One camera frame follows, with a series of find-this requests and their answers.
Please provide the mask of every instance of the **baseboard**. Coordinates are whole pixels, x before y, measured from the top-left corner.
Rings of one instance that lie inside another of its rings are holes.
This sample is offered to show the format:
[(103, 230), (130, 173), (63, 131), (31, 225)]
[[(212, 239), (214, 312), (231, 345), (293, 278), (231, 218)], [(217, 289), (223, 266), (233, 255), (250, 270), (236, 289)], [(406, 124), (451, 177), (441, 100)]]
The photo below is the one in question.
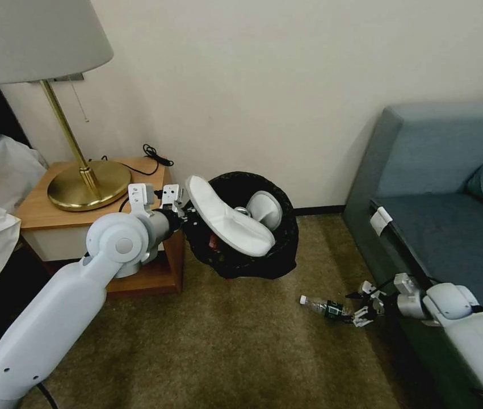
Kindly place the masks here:
[(335, 206), (298, 207), (294, 209), (294, 214), (296, 216), (309, 216), (318, 214), (343, 213), (344, 210), (344, 204), (337, 204)]

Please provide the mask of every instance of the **sofa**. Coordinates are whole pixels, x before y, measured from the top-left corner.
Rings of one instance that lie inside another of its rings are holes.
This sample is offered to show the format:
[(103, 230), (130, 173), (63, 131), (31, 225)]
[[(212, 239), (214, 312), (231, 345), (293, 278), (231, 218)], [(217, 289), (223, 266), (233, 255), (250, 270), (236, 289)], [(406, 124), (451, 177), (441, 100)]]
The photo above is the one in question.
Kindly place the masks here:
[[(466, 189), (482, 164), (483, 102), (383, 111), (343, 214), (377, 283), (407, 272), (423, 287), (465, 285), (483, 306), (483, 200)], [(393, 221), (378, 236), (369, 219), (380, 206)], [(446, 407), (483, 407), (471, 391), (480, 385), (442, 329), (408, 319), (400, 326)]]

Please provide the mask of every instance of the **lamp shade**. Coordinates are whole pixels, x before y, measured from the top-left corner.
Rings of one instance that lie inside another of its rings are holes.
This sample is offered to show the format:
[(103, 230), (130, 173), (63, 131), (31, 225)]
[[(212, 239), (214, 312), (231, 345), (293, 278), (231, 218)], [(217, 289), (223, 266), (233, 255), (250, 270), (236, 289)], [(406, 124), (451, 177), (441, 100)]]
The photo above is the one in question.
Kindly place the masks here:
[(0, 84), (80, 73), (112, 56), (89, 0), (0, 0)]

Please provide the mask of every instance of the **carpet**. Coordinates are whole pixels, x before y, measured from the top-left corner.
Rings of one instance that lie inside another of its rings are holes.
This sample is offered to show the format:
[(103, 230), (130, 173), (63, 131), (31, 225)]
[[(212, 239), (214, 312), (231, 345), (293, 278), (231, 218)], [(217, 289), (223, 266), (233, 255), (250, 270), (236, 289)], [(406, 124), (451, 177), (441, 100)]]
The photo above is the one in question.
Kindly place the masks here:
[[(371, 275), (340, 215), (298, 222), (285, 277), (229, 282), (187, 250), (181, 295), (108, 301), (45, 381), (60, 408), (440, 407), (394, 322), (357, 329), (299, 305)], [(47, 407), (37, 389), (22, 404)]]

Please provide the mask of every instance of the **lamp stand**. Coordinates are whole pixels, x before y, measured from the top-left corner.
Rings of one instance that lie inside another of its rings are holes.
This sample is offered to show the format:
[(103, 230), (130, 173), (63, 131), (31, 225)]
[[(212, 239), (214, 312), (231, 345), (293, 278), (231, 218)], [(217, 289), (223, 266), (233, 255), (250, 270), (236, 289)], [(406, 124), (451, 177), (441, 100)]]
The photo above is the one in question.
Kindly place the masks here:
[(130, 171), (113, 161), (86, 162), (50, 83), (40, 83), (78, 162), (78, 166), (64, 170), (50, 182), (48, 198), (67, 211), (92, 210), (114, 202), (127, 192)]

